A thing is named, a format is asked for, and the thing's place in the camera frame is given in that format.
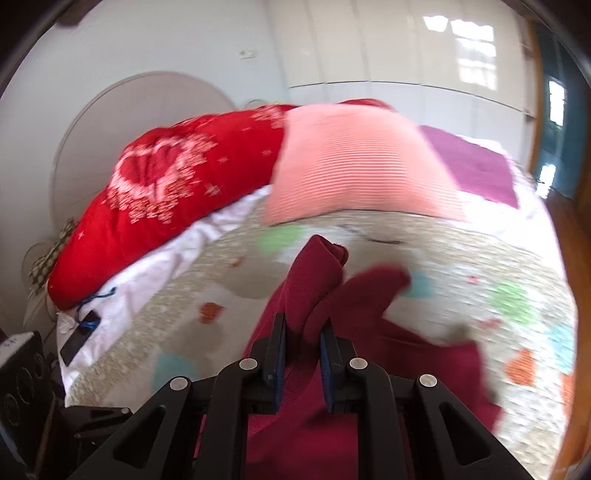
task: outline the black tag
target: black tag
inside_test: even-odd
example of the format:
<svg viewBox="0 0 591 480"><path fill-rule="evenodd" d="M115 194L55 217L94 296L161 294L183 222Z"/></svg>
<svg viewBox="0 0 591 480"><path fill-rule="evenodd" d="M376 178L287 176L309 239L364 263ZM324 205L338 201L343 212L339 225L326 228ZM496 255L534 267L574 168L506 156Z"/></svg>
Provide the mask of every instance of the black tag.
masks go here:
<svg viewBox="0 0 591 480"><path fill-rule="evenodd" d="M98 325L100 323L100 317L94 310L91 310L88 315L84 317L84 322L96 322ZM66 343L60 350L61 358L66 366L71 364L72 360L74 360L74 357L78 353L78 350L82 348L95 329L96 328L88 328L80 324L70 335L70 338L66 340Z"/></svg>

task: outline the checkered pillow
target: checkered pillow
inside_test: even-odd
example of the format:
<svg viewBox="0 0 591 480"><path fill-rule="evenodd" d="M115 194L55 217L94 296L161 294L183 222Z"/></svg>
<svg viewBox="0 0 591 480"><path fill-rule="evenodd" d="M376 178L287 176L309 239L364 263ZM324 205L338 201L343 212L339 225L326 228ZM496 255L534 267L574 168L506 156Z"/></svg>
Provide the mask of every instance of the checkered pillow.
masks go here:
<svg viewBox="0 0 591 480"><path fill-rule="evenodd" d="M35 295L37 295L43 288L43 285L45 285L47 277L49 277L53 265L56 263L57 257L72 236L76 224L77 222L73 218L70 218L61 228L60 235L49 249L49 252L42 257L37 258L33 263L33 266L29 270L29 280L31 281L31 290Z"/></svg>

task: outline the round headboard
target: round headboard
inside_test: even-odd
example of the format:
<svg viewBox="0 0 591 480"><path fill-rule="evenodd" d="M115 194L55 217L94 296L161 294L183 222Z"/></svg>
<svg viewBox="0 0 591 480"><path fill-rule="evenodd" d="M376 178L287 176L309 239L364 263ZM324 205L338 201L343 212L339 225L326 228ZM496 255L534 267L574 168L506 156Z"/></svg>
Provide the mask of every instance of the round headboard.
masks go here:
<svg viewBox="0 0 591 480"><path fill-rule="evenodd" d="M127 144L156 127L192 116L234 110L211 84L176 72L151 72L101 92L78 114L54 162L51 189L56 229L76 219L109 181Z"/></svg>

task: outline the purple cloth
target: purple cloth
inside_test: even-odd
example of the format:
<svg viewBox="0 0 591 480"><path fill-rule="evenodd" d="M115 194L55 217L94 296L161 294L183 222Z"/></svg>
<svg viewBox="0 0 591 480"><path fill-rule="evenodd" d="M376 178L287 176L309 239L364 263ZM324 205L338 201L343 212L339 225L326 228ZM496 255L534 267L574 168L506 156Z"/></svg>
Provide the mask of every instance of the purple cloth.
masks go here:
<svg viewBox="0 0 591 480"><path fill-rule="evenodd" d="M460 190L519 208L513 191L513 176L503 155L438 128L421 125L420 129L456 179Z"/></svg>

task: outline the metal screw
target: metal screw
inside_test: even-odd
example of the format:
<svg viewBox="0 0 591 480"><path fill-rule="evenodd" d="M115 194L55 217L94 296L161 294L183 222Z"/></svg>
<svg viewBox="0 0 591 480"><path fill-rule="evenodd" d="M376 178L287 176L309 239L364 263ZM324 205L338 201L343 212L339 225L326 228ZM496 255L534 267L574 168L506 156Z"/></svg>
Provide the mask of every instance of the metal screw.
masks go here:
<svg viewBox="0 0 591 480"><path fill-rule="evenodd" d="M431 374L421 375L418 378L418 381L421 382L421 385L423 387L431 388L431 387L434 387L435 385L437 385L437 378L435 378Z"/></svg>
<svg viewBox="0 0 591 480"><path fill-rule="evenodd" d="M363 370L368 366L368 361L365 358L355 357L349 361L349 366L356 370Z"/></svg>
<svg viewBox="0 0 591 480"><path fill-rule="evenodd" d="M187 388L188 384L189 384L189 382L187 381L186 378L177 377L177 378L173 378L170 381L170 388L172 388L173 390L184 390L185 388Z"/></svg>
<svg viewBox="0 0 591 480"><path fill-rule="evenodd" d="M258 366L258 362L254 358L245 358L240 360L238 364L243 370L253 370Z"/></svg>

